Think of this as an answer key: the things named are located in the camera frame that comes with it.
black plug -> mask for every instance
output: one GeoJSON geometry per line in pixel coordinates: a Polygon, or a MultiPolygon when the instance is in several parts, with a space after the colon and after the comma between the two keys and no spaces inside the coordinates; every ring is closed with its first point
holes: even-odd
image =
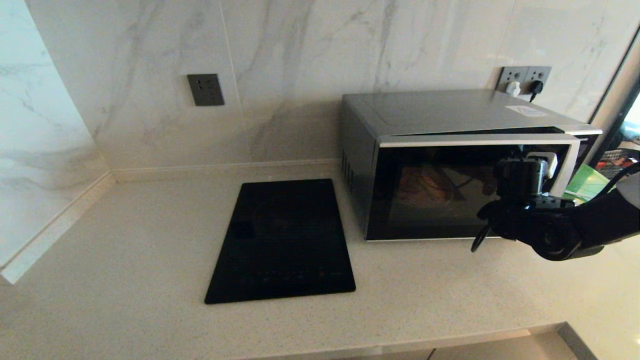
{"type": "Polygon", "coordinates": [[[536,95],[542,92],[543,85],[544,84],[540,80],[536,80],[531,83],[531,86],[529,87],[529,91],[531,91],[531,99],[529,100],[529,102],[533,102],[533,99],[536,98],[536,95]]]}

microwave door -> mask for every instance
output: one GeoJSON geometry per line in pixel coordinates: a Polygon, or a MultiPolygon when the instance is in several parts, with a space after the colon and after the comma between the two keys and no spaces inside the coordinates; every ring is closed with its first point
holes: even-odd
{"type": "Polygon", "coordinates": [[[579,139],[566,134],[385,136],[374,154],[368,240],[472,238],[477,211],[497,199],[493,166],[501,158],[554,152],[558,169],[543,191],[560,196],[579,139]]]}

microwave top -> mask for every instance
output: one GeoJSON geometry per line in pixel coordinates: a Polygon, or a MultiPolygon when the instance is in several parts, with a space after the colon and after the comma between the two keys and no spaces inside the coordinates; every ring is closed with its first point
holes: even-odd
{"type": "Polygon", "coordinates": [[[347,94],[343,102],[376,138],[530,127],[555,127],[567,133],[578,129],[582,133],[601,132],[495,90],[347,94]]]}

wall outlet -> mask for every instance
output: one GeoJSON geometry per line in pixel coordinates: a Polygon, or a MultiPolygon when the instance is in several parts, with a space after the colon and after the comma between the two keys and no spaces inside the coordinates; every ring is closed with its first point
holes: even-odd
{"type": "Polygon", "coordinates": [[[217,74],[187,75],[196,106],[220,106],[225,104],[217,74]]]}
{"type": "Polygon", "coordinates": [[[520,87],[524,92],[520,93],[531,94],[531,83],[536,80],[540,80],[546,85],[550,73],[551,66],[530,66],[525,76],[524,86],[520,87]]]}
{"type": "Polygon", "coordinates": [[[522,83],[526,79],[527,71],[529,71],[528,66],[503,67],[498,83],[495,85],[495,89],[500,92],[506,92],[507,85],[512,81],[519,81],[520,88],[522,88],[522,83]]]}
{"type": "Polygon", "coordinates": [[[512,81],[520,82],[520,95],[531,94],[531,83],[536,80],[545,85],[551,73],[551,66],[511,66],[503,67],[495,89],[506,92],[507,85],[512,81]]]}

robotic arm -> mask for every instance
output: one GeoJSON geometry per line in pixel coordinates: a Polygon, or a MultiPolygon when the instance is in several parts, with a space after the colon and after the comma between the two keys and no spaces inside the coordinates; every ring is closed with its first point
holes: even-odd
{"type": "Polygon", "coordinates": [[[613,185],[640,163],[622,170],[591,201],[574,206],[570,200],[541,194],[553,160],[543,153],[500,160],[493,171],[499,200],[483,206],[477,216],[487,225],[474,240],[475,252],[489,233],[531,246],[545,259],[560,261],[599,253],[604,245],[640,233],[640,173],[613,185]]]}

